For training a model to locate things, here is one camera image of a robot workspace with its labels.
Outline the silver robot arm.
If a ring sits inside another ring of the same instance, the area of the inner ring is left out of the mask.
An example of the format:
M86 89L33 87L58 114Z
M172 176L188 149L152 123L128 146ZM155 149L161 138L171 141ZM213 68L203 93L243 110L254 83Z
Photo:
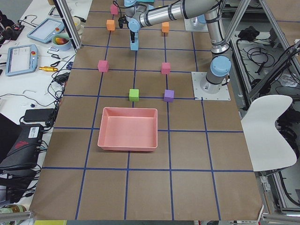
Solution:
M200 81L200 87L209 94L220 91L222 82L232 66L230 59L225 55L230 46L224 33L220 0L177 0L162 7L154 7L152 0L126 0L123 6L115 1L113 4L119 10L125 11L120 13L118 23L120 28L124 25L129 28L130 47L133 51L138 50L138 32L141 28L203 15L212 44L213 59L209 71Z

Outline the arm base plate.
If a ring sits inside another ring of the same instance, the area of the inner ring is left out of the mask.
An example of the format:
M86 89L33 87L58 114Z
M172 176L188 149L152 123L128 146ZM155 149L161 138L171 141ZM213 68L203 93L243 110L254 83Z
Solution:
M195 100L230 101L226 78L220 84L211 84L206 72L191 72Z
M207 24L203 16L184 19L185 31L190 32L208 32Z

